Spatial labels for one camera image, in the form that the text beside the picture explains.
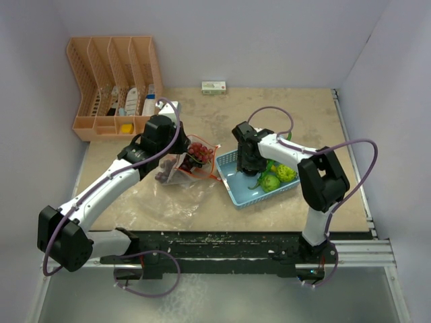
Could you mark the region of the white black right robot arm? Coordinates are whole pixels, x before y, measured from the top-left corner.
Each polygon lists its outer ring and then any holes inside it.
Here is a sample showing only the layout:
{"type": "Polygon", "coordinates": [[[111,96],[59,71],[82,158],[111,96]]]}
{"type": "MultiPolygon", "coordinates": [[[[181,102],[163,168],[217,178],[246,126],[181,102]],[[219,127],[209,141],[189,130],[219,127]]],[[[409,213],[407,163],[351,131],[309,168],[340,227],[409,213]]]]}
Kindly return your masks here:
{"type": "Polygon", "coordinates": [[[232,134],[237,140],[237,170],[247,176],[261,175],[270,162],[292,167],[299,177],[302,197],[308,205],[305,241],[301,259],[315,263],[323,256],[322,244],[328,240],[330,212],[350,189],[350,183],[334,151],[295,144],[269,129],[257,131],[248,122],[236,125],[232,134]]]}

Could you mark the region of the dark red grape bunch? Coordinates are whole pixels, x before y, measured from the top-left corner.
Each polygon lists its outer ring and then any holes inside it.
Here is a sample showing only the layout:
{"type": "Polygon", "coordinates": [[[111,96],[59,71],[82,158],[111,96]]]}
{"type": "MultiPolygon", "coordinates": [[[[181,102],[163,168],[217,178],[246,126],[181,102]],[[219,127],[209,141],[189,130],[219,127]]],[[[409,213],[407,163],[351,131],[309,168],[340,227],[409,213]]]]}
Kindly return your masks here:
{"type": "Polygon", "coordinates": [[[203,164],[193,158],[185,158],[179,168],[186,172],[191,173],[195,168],[202,168],[203,164]]]}

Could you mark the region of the clear zip top bag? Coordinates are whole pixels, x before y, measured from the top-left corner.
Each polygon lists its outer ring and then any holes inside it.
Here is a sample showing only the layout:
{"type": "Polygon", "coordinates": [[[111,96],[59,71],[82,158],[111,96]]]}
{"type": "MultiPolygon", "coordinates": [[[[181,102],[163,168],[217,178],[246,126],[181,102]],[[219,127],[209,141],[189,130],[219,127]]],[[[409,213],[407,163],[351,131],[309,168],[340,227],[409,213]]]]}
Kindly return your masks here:
{"type": "Polygon", "coordinates": [[[162,158],[160,163],[167,158],[176,160],[168,182],[161,184],[157,180],[154,199],[149,205],[156,214],[162,217],[190,217],[198,210],[204,198],[209,194],[216,182],[221,179],[216,174],[216,155],[220,144],[211,144],[197,135],[189,135],[191,143],[200,142],[214,149],[213,161],[203,164],[202,168],[195,168],[191,173],[181,170],[179,166],[185,158],[191,158],[188,153],[175,155],[169,153],[162,158]]]}

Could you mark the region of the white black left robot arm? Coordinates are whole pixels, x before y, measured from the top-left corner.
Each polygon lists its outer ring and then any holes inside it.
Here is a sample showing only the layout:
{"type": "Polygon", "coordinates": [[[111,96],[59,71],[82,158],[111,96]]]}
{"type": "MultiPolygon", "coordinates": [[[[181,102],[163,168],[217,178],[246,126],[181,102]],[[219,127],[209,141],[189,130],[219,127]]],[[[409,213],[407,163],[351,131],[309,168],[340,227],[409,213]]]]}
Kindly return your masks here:
{"type": "Polygon", "coordinates": [[[182,154],[189,139],[181,121],[153,115],[144,132],[135,135],[107,171],[74,199],[38,216],[37,247],[69,272],[80,269],[89,259],[116,256],[131,264],[139,254],[139,239],[125,229],[91,232],[95,220],[126,190],[135,186],[168,154],[182,154]]]}

